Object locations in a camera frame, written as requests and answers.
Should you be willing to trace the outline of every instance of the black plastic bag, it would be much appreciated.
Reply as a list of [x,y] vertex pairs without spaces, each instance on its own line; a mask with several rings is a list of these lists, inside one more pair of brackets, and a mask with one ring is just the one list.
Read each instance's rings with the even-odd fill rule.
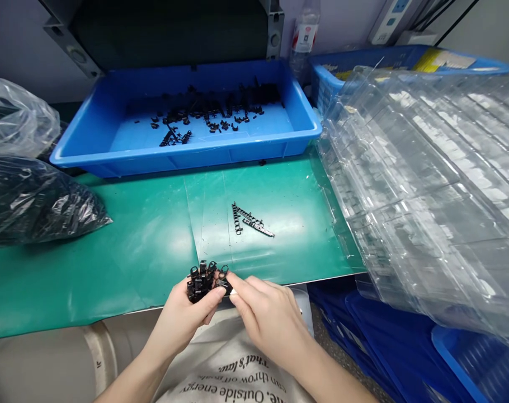
[[86,186],[34,158],[0,156],[0,247],[79,236],[111,223]]

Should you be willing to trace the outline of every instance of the cable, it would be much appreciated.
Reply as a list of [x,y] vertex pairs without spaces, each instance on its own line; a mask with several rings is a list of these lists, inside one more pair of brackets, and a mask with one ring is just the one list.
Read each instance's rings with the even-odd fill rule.
[[419,17],[420,17],[421,15],[424,15],[425,10],[428,8],[428,6],[430,5],[430,3],[431,3],[431,0],[425,0],[425,1],[423,2],[423,5],[422,5],[422,7],[421,7],[420,12],[418,12],[418,13],[416,13],[416,14],[415,14],[415,15],[417,16],[417,17],[414,19],[415,21],[417,21],[417,19],[419,19]]
[[419,27],[420,24],[428,21],[441,7],[443,7],[445,4],[447,4],[449,0],[441,0],[434,8],[432,8],[430,11],[426,13],[426,15],[418,22],[413,24],[411,28],[409,28],[411,31],[414,31],[417,27]]
[[459,18],[458,18],[458,19],[457,19],[457,20],[456,20],[456,21],[455,21],[455,22],[454,22],[454,23],[450,26],[450,28],[447,30],[447,32],[445,32],[445,33],[443,34],[443,36],[442,36],[442,37],[440,37],[440,38],[439,38],[439,40],[438,40],[437,42],[435,42],[435,45],[434,45],[434,46],[439,46],[439,44],[440,44],[441,42],[443,42],[443,39],[444,39],[444,38],[446,38],[446,37],[447,37],[447,35],[448,35],[449,33],[451,33],[451,32],[452,32],[452,30],[453,30],[454,28],[456,28],[456,25],[458,25],[458,24],[459,24],[459,23],[463,20],[463,18],[464,18],[464,17],[465,17],[465,16],[469,13],[469,11],[471,11],[471,10],[473,9],[473,7],[474,7],[474,6],[475,6],[475,5],[476,5],[479,1],[480,1],[480,0],[474,0],[474,1],[473,1],[470,5],[469,5],[469,7],[467,7],[467,9],[463,12],[463,14],[462,14],[462,15],[460,15],[460,17],[459,17]]
[[447,11],[449,9],[450,6],[452,6],[454,3],[456,2],[456,0],[450,0],[450,2],[446,5],[445,8],[443,8],[443,10],[441,10],[439,12],[439,14],[437,14],[434,18],[432,18],[431,20],[429,20],[427,23],[425,23],[420,29],[419,29],[419,32],[423,32],[426,28],[428,28],[435,20],[437,20],[441,14],[443,14],[445,11]]

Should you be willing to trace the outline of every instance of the clear plastic bag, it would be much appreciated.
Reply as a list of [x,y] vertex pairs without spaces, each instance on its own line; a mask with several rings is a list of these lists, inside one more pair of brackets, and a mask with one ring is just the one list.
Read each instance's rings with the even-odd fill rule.
[[86,186],[33,159],[0,156],[0,247],[70,238],[111,223]]
[[0,154],[36,158],[60,135],[59,113],[0,78]]

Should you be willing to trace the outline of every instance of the hand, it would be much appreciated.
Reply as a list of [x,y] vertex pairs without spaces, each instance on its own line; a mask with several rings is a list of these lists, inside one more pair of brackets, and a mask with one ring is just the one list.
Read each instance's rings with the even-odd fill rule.
[[254,345],[294,375],[317,343],[303,321],[293,292],[256,277],[244,281],[231,272],[227,280],[237,292],[230,295],[230,301],[238,309]]
[[225,288],[212,289],[203,299],[193,304],[187,297],[186,278],[176,284],[159,315],[159,319],[144,347],[147,356],[162,365],[182,352],[198,327],[208,325],[217,310],[217,305],[226,293]]

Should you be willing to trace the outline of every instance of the bottle label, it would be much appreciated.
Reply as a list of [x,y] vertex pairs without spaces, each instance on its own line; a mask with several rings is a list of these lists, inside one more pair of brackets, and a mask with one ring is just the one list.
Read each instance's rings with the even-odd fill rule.
[[310,53],[316,40],[316,32],[318,32],[318,24],[297,24],[292,49],[298,53]]

